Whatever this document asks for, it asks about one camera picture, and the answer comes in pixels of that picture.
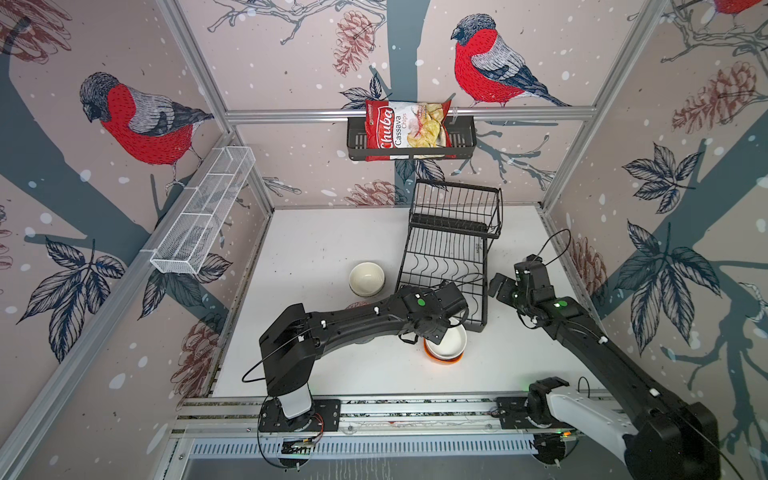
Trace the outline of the white ceramic bowl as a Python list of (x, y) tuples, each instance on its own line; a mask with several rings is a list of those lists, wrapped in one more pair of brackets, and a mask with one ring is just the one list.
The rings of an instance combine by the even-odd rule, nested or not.
[(464, 353), (468, 344), (467, 332), (461, 325), (448, 329), (439, 344), (426, 340), (431, 343), (429, 348), (442, 358), (452, 358)]

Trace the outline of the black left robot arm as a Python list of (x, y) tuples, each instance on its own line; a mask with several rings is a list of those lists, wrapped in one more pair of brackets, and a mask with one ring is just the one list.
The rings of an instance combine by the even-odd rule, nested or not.
[(465, 322), (468, 302), (454, 282), (404, 286), (377, 302), (352, 309), (307, 312), (287, 307), (258, 340), (267, 395), (288, 420), (314, 411), (308, 382), (325, 354), (380, 336), (406, 335), (440, 343)]

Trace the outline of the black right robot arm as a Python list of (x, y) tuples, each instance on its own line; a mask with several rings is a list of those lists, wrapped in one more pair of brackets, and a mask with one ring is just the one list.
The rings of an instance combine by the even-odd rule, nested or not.
[(634, 479), (717, 479), (721, 474), (718, 424), (702, 403), (689, 404), (654, 380), (598, 328), (589, 311), (556, 295), (536, 255), (496, 274), (490, 297), (573, 353), (620, 406), (614, 411), (559, 377), (530, 385), (526, 409), (536, 426), (567, 423), (626, 465)]

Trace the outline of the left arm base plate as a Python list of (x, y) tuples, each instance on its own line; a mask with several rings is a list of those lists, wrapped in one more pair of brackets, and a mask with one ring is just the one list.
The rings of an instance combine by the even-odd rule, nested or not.
[(280, 401), (270, 398), (260, 409), (258, 432), (336, 432), (340, 417), (341, 401), (339, 399), (314, 399), (312, 407), (307, 412), (288, 418), (283, 413)]

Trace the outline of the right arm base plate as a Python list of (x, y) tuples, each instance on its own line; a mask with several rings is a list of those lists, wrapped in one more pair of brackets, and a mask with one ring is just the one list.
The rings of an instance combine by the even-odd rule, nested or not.
[(496, 406), (490, 415), (500, 421), (504, 430), (553, 429), (557, 431), (573, 430), (574, 427), (559, 420), (535, 420), (528, 411), (526, 396), (497, 397)]

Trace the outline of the orange plastic bowl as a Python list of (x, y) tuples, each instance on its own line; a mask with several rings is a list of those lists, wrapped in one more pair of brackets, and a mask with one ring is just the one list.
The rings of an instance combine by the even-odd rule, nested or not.
[(437, 355), (436, 355), (436, 354), (435, 354), (435, 353), (434, 353), (434, 352), (433, 352), (433, 351), (432, 351), (432, 350), (429, 348), (429, 347), (430, 347), (430, 345), (431, 345), (431, 343), (430, 343), (430, 342), (428, 342), (426, 339), (423, 339), (422, 343), (423, 343), (423, 346), (424, 346), (424, 351), (425, 351), (425, 353), (427, 354), (427, 356), (428, 356), (430, 359), (434, 360), (435, 362), (438, 362), (438, 363), (441, 363), (441, 364), (456, 364), (456, 363), (458, 363), (458, 362), (459, 362), (459, 361), (462, 359), (462, 357), (463, 357), (463, 354), (464, 354), (464, 353), (462, 352), (462, 353), (461, 353), (461, 354), (459, 354), (458, 356), (455, 356), (455, 357), (452, 357), (452, 358), (442, 358), (442, 357), (440, 357), (440, 356), (437, 356)]

